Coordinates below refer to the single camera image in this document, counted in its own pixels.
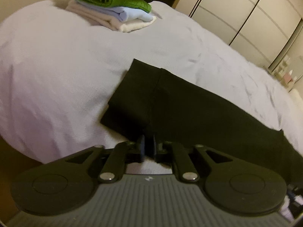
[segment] gray ribbed panel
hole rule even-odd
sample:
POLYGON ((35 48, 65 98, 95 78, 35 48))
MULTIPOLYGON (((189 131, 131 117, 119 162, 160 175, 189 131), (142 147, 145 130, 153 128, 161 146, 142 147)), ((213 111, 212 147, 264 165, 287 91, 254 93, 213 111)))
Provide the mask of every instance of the gray ribbed panel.
POLYGON ((18 213, 8 227, 286 227, 278 213, 240 217, 213 206, 196 185, 174 175, 124 175, 102 184, 85 205, 66 214, 39 217, 18 213))

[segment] beige folded towel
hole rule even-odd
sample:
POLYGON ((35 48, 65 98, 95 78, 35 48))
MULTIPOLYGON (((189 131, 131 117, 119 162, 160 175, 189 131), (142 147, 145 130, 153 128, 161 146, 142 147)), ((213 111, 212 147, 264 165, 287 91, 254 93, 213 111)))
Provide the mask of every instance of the beige folded towel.
POLYGON ((121 32, 131 32, 147 27, 156 20, 156 17, 153 16, 153 20, 151 22, 145 22, 140 19, 132 19, 127 22, 120 22, 117 18, 111 15, 100 13, 95 10, 86 8, 74 0, 69 1, 66 10, 92 19, 98 22, 100 25, 103 25, 113 31, 121 32))

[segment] white logo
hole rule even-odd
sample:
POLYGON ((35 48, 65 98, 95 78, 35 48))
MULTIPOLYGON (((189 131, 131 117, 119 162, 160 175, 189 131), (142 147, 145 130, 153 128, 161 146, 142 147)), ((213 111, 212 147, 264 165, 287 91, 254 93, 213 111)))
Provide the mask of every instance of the white logo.
POLYGON ((151 181, 151 180, 153 180, 153 179, 154 179, 154 178, 153 178, 153 177, 150 177, 150 176, 145 178, 146 181, 151 181))

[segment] wooden floor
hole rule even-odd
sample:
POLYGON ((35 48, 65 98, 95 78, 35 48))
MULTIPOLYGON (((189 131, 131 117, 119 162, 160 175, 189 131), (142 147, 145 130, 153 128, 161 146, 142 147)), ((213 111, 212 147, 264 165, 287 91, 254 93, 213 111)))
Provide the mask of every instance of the wooden floor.
POLYGON ((19 173, 40 165, 10 147, 0 137, 0 220, 7 222, 17 213, 10 194, 10 183, 19 173))

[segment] blue gray garment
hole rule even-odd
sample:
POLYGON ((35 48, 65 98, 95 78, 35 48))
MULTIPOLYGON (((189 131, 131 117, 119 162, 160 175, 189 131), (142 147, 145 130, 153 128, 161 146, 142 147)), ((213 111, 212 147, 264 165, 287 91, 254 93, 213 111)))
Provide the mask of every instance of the blue gray garment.
POLYGON ((142 21, 146 22, 151 22, 153 20, 153 16, 150 13, 146 13, 142 9, 130 7, 100 7, 80 0, 76 1, 89 9, 114 16, 121 22, 126 22, 132 19, 141 19, 142 21))

